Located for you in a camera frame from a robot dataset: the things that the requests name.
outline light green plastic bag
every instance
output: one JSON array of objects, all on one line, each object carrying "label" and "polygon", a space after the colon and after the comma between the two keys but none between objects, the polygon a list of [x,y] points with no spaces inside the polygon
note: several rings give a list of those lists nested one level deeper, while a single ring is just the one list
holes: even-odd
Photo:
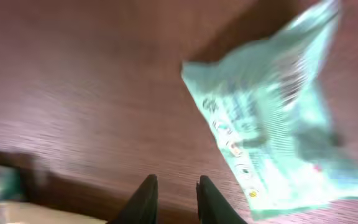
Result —
[{"label": "light green plastic bag", "polygon": [[315,79],[338,20],[339,2],[321,1],[270,39],[183,66],[254,220],[358,198],[358,166],[335,144]]}]

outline beige object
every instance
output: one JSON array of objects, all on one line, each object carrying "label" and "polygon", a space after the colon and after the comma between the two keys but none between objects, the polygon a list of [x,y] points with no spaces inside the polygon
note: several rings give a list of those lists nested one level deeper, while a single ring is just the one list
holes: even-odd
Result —
[{"label": "beige object", "polygon": [[105,224],[106,221],[84,215],[61,212],[31,203],[4,202],[2,217],[6,223],[20,224]]}]

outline brown wooden surface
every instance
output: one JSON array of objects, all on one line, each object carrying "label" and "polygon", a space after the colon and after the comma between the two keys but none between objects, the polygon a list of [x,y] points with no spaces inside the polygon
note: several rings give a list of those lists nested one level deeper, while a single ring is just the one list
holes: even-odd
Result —
[{"label": "brown wooden surface", "polygon": [[[294,2],[0,0],[0,151],[51,207],[108,219],[154,173],[161,221],[197,223],[205,174],[249,221],[180,64],[273,34]],[[358,0],[344,1],[321,80],[358,160]],[[329,222],[358,223],[358,202],[266,223]]]}]

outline mint green wrapper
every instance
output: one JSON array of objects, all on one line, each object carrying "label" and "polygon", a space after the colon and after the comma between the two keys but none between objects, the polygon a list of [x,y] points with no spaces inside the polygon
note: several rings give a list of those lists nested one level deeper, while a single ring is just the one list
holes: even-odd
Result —
[{"label": "mint green wrapper", "polygon": [[358,165],[338,149],[316,79],[339,17],[339,1],[321,1],[269,39],[183,65],[254,220],[358,198]]}]

